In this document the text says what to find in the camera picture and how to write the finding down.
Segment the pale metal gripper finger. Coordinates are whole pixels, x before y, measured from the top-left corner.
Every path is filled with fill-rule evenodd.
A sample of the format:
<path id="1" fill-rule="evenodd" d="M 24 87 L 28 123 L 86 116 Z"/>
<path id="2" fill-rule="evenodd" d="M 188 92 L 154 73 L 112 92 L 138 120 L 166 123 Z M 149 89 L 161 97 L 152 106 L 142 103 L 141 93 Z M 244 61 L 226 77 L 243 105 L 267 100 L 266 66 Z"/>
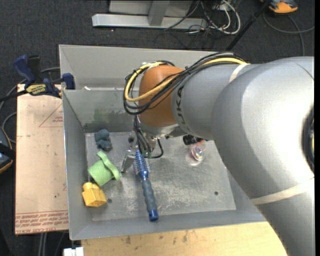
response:
<path id="1" fill-rule="evenodd" d="M 126 173 L 134 161 L 135 161 L 135 153 L 131 149 L 127 150 L 124 155 L 120 172 Z"/>

